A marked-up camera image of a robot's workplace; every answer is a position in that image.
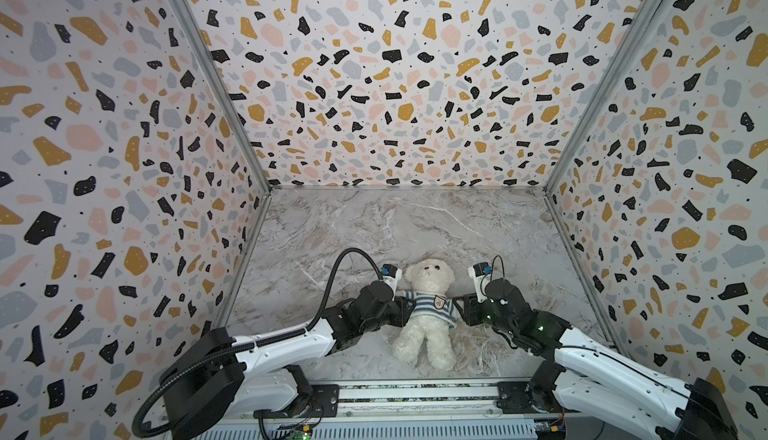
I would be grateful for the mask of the white fluffy teddy bear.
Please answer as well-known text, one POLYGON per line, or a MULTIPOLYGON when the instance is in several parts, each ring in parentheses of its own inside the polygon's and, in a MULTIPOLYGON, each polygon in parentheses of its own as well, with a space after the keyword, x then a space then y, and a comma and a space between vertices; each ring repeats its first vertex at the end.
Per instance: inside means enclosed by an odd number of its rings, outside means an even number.
MULTIPOLYGON (((405 278, 410 289, 398 291, 398 296, 404 297, 404 292, 414 291, 450 298, 447 292, 455 282, 452 268, 445 261, 435 258, 427 258, 409 266, 405 278)), ((453 328, 436 318, 410 317, 393 343, 393 354, 401 361, 415 363, 422 346, 425 345, 428 361, 434 369, 451 370, 456 364, 456 355, 450 339, 451 329, 453 328)))

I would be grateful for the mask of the blue white striped knit sweater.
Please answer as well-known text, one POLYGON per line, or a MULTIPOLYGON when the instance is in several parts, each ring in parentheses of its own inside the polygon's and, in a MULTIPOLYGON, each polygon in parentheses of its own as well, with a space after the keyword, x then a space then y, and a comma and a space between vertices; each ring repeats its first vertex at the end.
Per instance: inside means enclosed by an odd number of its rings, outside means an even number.
POLYGON ((403 296, 414 303, 411 318, 432 317, 443 321, 449 328, 456 326, 458 313, 452 299, 444 295, 414 291, 404 292, 403 296))

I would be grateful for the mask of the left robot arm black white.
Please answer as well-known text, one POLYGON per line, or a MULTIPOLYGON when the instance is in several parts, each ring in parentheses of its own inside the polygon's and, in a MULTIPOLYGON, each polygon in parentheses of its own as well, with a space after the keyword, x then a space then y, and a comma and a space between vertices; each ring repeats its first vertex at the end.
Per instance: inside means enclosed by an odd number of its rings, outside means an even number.
POLYGON ((375 281, 357 298, 324 309, 314 327, 239 337, 225 328, 207 332, 161 376, 172 438, 192 439, 238 411, 298 414, 312 393, 299 362, 351 348, 383 326, 404 327, 414 307, 375 281))

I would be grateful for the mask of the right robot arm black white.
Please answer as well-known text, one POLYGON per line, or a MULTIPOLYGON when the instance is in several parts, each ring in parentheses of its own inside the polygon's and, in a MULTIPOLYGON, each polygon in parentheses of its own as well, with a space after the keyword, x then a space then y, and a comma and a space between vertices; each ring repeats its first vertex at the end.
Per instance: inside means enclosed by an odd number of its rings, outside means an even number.
POLYGON ((542 362, 529 379, 541 412, 577 411, 639 439, 735 439, 738 429, 720 390, 645 367, 602 345, 563 318, 525 301, 504 278, 476 276, 459 298, 469 326, 485 325, 542 362))

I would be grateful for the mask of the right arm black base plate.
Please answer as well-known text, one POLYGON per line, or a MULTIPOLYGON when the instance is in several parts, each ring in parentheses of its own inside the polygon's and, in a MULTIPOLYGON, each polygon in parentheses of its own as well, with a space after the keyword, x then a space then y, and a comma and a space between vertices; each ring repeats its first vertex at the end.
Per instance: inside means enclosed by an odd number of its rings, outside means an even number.
POLYGON ((497 384, 496 407, 504 414, 570 413, 555 398, 553 382, 503 381, 497 384))

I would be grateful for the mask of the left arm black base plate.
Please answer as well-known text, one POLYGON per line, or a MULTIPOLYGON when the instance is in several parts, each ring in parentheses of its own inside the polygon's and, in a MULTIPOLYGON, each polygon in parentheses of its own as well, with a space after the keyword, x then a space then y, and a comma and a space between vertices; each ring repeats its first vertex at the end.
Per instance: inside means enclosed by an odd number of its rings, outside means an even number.
POLYGON ((286 407, 262 410, 266 419, 334 418, 339 407, 339 384, 311 384, 309 392, 300 392, 286 407))

